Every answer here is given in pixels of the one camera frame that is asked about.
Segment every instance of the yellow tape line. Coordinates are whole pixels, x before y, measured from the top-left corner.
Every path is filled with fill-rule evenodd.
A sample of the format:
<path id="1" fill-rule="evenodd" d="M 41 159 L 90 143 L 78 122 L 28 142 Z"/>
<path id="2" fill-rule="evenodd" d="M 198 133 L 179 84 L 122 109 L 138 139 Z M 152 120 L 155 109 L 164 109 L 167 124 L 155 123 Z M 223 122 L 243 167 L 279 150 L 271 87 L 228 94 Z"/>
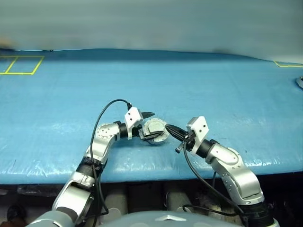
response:
<path id="1" fill-rule="evenodd" d="M 303 68 L 303 65 L 280 65 L 278 62 L 274 61 L 274 63 L 279 66 L 279 67 L 284 67 L 284 68 Z"/>
<path id="2" fill-rule="evenodd" d="M 41 65 L 41 63 L 44 59 L 44 56 L 42 56 L 42 55 L 6 55 L 6 56 L 0 56 L 0 58 L 15 58 L 13 60 L 13 62 L 9 65 L 9 67 L 5 70 L 5 72 L 0 72 L 0 75 L 34 75 L 34 73 L 37 71 L 37 69 Z M 16 63 L 16 61 L 19 58 L 40 58 L 40 60 L 32 72 L 9 72 L 10 69 L 13 67 L 13 65 Z"/>

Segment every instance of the wrinkled blue plastic sheet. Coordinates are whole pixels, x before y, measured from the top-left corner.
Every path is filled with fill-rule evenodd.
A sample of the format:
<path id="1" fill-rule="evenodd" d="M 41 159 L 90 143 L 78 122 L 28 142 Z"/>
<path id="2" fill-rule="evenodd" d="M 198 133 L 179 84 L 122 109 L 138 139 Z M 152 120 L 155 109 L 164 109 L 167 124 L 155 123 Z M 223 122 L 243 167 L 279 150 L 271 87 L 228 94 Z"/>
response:
<path id="1" fill-rule="evenodd" d="M 205 116 L 208 139 L 236 149 L 258 175 L 303 170 L 302 68 L 248 57 L 186 52 L 81 50 L 1 52 L 43 55 L 33 75 L 0 75 L 0 184 L 65 183 L 88 147 L 95 120 L 111 100 L 185 128 Z M 10 71 L 31 71 L 20 58 Z M 10 63 L 0 59 L 0 71 Z M 101 122 L 123 120 L 115 104 Z M 103 182 L 194 178 L 179 142 L 138 138 L 111 149 Z M 212 169 L 191 157 L 203 177 Z"/>

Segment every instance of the blue table surface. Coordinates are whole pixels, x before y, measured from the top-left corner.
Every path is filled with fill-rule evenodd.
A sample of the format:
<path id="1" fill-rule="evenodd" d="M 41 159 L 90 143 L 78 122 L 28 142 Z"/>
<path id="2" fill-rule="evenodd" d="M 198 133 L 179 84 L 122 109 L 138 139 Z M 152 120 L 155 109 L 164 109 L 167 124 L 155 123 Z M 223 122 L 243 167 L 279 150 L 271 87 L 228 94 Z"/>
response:
<path id="1" fill-rule="evenodd" d="M 188 52 L 79 50 L 4 52 L 43 55 L 34 75 L 0 75 L 0 184 L 65 183 L 88 147 L 95 120 L 111 100 L 185 128 L 205 116 L 208 139 L 236 149 L 258 174 L 303 170 L 303 68 L 279 68 L 249 57 Z M 31 71 L 20 58 L 10 71 Z M 9 62 L 0 59 L 3 72 Z M 101 122 L 123 120 L 109 108 Z M 152 146 L 121 140 L 110 151 L 103 182 L 194 178 L 172 137 Z M 212 169 L 190 157 L 200 174 Z"/>

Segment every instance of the black wire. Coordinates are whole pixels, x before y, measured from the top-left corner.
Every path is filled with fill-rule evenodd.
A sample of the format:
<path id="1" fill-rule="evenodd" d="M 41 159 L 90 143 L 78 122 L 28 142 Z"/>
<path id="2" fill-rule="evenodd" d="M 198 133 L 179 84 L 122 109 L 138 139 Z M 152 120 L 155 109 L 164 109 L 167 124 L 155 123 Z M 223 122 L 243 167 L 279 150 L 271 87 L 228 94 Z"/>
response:
<path id="1" fill-rule="evenodd" d="M 215 180 L 216 180 L 216 171 L 214 171 L 212 187 L 214 188 Z"/>
<path id="2" fill-rule="evenodd" d="M 93 156 L 93 141 L 94 141 L 94 138 L 95 138 L 95 134 L 96 134 L 96 129 L 97 129 L 97 126 L 99 124 L 99 121 L 100 121 L 100 118 L 102 117 L 102 115 L 104 114 L 104 112 L 107 110 L 107 108 L 112 105 L 113 103 L 115 102 L 125 102 L 127 104 L 127 108 L 130 108 L 131 104 L 129 102 L 127 102 L 126 100 L 124 99 L 115 99 L 113 101 L 111 101 L 110 103 L 108 103 L 104 108 L 103 110 L 101 111 L 101 113 L 99 114 L 99 117 L 95 123 L 95 126 L 94 126 L 94 129 L 93 129 L 93 133 L 91 135 L 91 139 L 90 139 L 90 146 L 89 146 L 89 151 L 90 151 L 90 157 L 91 157 L 91 162 L 92 162 L 92 170 L 93 170 L 93 174 L 94 174 L 94 178 L 95 178 L 95 185 L 96 185 L 96 197 L 97 197 L 97 206 L 98 206 L 98 211 L 95 215 L 95 219 L 94 219 L 94 223 L 92 225 L 92 227 L 95 227 L 96 223 L 97 223 L 97 219 L 98 219 L 98 216 L 100 215 L 104 215 L 104 214 L 108 214 L 108 208 L 104 202 L 104 197 L 103 197 L 103 194 L 102 194 L 102 191 L 101 191 L 101 185 L 100 185 L 100 182 L 99 182 L 99 177 L 97 176 L 97 173 L 96 173 L 96 169 L 95 169 L 95 165 L 94 165 L 94 156 Z M 101 209 L 102 209 L 102 206 L 100 206 L 100 202 L 102 203 L 102 206 L 104 207 L 105 209 L 105 212 L 104 213 L 101 213 Z"/>
<path id="3" fill-rule="evenodd" d="M 228 216 L 228 217 L 235 217 L 235 216 L 238 215 L 236 213 L 225 213 L 225 212 L 209 209 L 209 208 L 206 208 L 206 207 L 195 206 L 195 205 L 191 205 L 191 204 L 186 204 L 186 205 L 182 206 L 182 209 L 184 210 L 184 212 L 187 212 L 187 210 L 185 209 L 186 207 L 198 208 L 198 209 L 201 209 L 201 210 L 221 214 L 221 215 Z"/>
<path id="4" fill-rule="evenodd" d="M 220 192 L 218 192 L 215 188 L 213 188 L 208 182 L 206 182 L 201 176 L 200 174 L 194 169 L 193 165 L 190 163 L 188 155 L 187 155 L 187 151 L 186 151 L 186 142 L 184 142 L 183 144 L 183 151 L 184 151 L 184 156 L 186 159 L 186 162 L 189 166 L 189 168 L 191 169 L 191 171 L 193 171 L 193 173 L 196 175 L 196 177 L 203 183 L 205 184 L 205 186 L 210 189 L 215 195 L 221 197 L 224 201 L 226 201 L 228 204 L 230 204 L 231 206 L 233 206 L 237 211 L 239 211 L 240 214 L 244 214 L 243 210 L 233 201 L 231 201 L 230 199 L 228 199 L 227 197 L 225 197 L 223 194 L 221 194 Z"/>

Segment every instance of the white wall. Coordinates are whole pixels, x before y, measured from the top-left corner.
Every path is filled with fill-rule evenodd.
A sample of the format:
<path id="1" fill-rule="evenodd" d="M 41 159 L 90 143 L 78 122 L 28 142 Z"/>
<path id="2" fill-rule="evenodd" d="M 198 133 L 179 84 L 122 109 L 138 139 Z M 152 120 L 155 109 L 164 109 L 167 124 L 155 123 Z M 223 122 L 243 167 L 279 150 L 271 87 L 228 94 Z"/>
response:
<path id="1" fill-rule="evenodd" d="M 303 63 L 303 1 L 1 0 L 1 44 L 225 52 Z"/>

